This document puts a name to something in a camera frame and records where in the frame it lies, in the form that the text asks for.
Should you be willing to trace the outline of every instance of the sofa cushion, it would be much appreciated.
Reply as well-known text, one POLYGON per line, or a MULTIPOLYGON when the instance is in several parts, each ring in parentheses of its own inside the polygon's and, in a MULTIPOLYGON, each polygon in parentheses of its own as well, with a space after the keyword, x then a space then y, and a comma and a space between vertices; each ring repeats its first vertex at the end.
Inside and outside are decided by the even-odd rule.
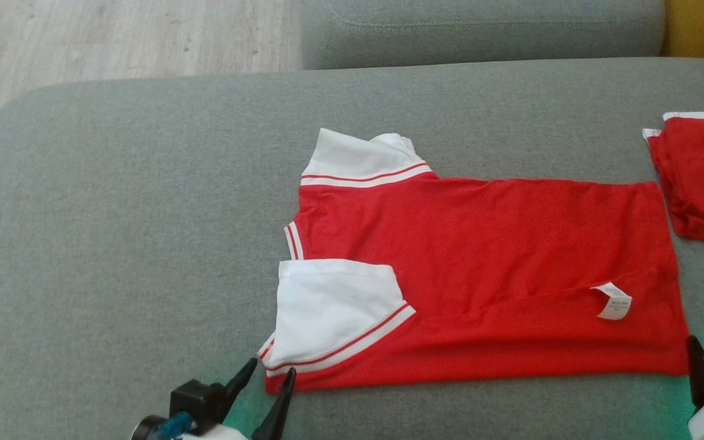
MULTIPOLYGON (((440 176, 653 180, 642 128, 704 111, 704 60, 586 59, 65 84, 0 112, 0 439, 128 438, 269 336, 318 129, 397 131, 440 176)), ((704 243, 673 238, 704 344, 704 243)), ((273 399, 257 370, 227 423, 273 399)), ((686 378, 310 392, 288 439, 687 438, 686 378)))
POLYGON ((661 0, 304 0, 307 69, 656 56, 661 0))

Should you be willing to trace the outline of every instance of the folded shirt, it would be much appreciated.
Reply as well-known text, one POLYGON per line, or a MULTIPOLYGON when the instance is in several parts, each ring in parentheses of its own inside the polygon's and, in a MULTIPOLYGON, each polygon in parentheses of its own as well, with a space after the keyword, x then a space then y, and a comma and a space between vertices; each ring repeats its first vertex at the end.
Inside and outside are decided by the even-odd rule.
POLYGON ((704 112, 666 112, 664 129, 643 130, 675 233, 704 240, 704 112))

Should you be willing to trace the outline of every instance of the gray fabric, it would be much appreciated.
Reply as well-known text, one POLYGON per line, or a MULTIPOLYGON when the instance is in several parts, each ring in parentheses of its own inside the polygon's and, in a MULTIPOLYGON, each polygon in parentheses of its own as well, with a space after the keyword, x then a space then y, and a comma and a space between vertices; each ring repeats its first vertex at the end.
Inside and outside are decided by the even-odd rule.
MULTIPOLYGON (((67 84, 0 112, 0 440, 128 438, 270 334, 320 127, 411 137, 442 176, 656 178, 640 129, 704 111, 704 60, 491 62, 67 84)), ((675 239, 704 342, 704 243, 675 239)), ((685 378, 297 395, 285 437, 686 438, 685 378)), ((263 371, 229 423, 272 402, 263 371)))
POLYGON ((656 56, 661 0, 304 0, 307 69, 656 56))

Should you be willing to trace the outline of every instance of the red and white shirt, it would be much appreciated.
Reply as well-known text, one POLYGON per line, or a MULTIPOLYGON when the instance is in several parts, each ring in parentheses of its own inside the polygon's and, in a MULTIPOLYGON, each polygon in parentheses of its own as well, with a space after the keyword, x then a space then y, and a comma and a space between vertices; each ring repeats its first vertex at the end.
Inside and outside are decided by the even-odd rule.
POLYGON ((285 228, 266 389, 687 373, 655 183, 439 178, 322 129, 285 228))

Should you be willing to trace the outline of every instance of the red stripe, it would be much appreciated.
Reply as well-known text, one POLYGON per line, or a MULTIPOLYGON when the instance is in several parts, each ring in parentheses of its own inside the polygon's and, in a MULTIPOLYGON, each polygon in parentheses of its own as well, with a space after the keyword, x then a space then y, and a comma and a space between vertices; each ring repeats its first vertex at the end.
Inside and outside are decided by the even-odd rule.
POLYGON ((293 237, 293 229, 290 225, 287 225, 287 232, 290 233, 290 241, 293 243, 293 260, 298 259, 298 247, 295 244, 295 237, 293 237))
POLYGON ((271 347, 273 347, 273 343, 276 341, 276 338, 271 340, 271 343, 268 344, 268 348, 265 348, 265 350, 262 351, 262 354, 260 354, 260 359, 265 359, 265 355, 268 354, 269 351, 271 351, 271 347))
POLYGON ((368 182, 370 180, 375 180, 377 178, 389 177, 391 175, 399 175, 401 173, 407 172, 408 170, 413 170, 414 168, 422 167, 422 165, 427 165, 427 164, 425 164, 425 162, 422 162, 422 164, 415 164, 415 165, 412 165, 411 167, 403 168, 403 170, 399 170, 398 172, 391 172, 391 173, 375 175, 374 177, 369 177, 369 178, 346 178, 346 177, 336 177, 335 175, 322 175, 322 174, 307 174, 307 175, 301 176, 301 178, 332 178, 333 180, 346 180, 349 182, 368 182))
POLYGON ((384 321, 383 321, 382 323, 380 323, 378 326, 375 326, 375 328, 370 329, 369 331, 365 332, 365 333, 364 333, 363 335, 361 335, 360 337, 358 337, 358 338, 352 340, 352 342, 348 343, 347 345, 344 345, 343 347, 339 348, 338 350, 333 351, 333 353, 326 354, 325 356, 319 357, 319 359, 315 359, 315 360, 312 360, 312 361, 305 361, 305 362, 286 362, 286 363, 282 363, 282 364, 280 364, 280 365, 277 365, 276 367, 266 368, 265 370, 274 371, 274 370, 278 370, 279 368, 286 367, 286 365, 290 365, 291 367, 294 367, 294 365, 311 365, 312 363, 322 362, 322 361, 324 361, 325 359, 327 359, 327 358, 329 358, 329 357, 331 357, 331 356, 335 356, 336 354, 341 353, 341 351, 346 350, 346 349, 349 348, 350 346, 352 346, 352 345, 354 345, 355 343, 359 342, 359 341, 360 341, 361 339, 363 339, 364 337, 369 336, 369 334, 372 334, 373 332, 377 331, 377 329, 382 328, 383 325, 385 325, 385 324, 388 323, 389 321, 393 320, 393 318, 396 317, 396 315, 398 315, 403 309, 405 309, 405 308, 408 307, 408 306, 409 306, 409 304, 404 304, 403 306, 400 306, 400 308, 399 308, 398 310, 396 310, 395 312, 393 312, 392 315, 390 315, 386 320, 384 320, 384 321))

